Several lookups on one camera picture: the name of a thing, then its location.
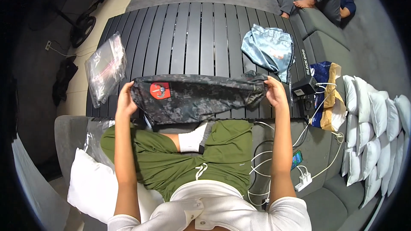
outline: clear plastic bag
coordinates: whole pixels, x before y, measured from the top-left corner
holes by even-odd
[[[88,88],[93,106],[98,108],[107,101],[109,95],[117,93],[116,88],[125,77],[127,59],[116,32],[85,62]]]
[[[93,118],[87,123],[87,136],[85,138],[83,151],[90,155],[96,162],[109,166],[114,170],[114,163],[106,156],[100,146],[101,136],[111,126],[114,120],[111,118]]]

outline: smartphone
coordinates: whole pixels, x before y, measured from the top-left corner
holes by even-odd
[[[302,162],[302,154],[301,151],[298,150],[295,152],[293,155],[293,164],[291,165],[291,170],[293,170],[297,165],[299,165]]]

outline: bare foot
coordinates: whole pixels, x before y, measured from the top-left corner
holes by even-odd
[[[290,17],[290,15],[289,15],[288,13],[284,13],[284,12],[283,12],[283,13],[281,14],[281,17],[284,17],[284,18],[287,18],[287,19],[288,19],[288,18]]]
[[[299,8],[314,8],[315,0],[297,0],[294,5]]]

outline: digital camouflage fabric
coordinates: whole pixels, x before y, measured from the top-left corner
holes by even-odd
[[[131,97],[151,125],[201,122],[230,109],[255,107],[267,93],[266,74],[239,78],[162,74],[134,79]]]

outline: white ribbed shirt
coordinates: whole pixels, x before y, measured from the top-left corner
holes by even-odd
[[[216,226],[232,231],[311,230],[304,200],[283,197],[268,212],[259,212],[236,188],[219,181],[197,180],[179,187],[170,202],[159,205],[148,221],[140,224],[132,216],[116,215],[109,219],[108,231],[182,231],[193,219],[198,230]]]

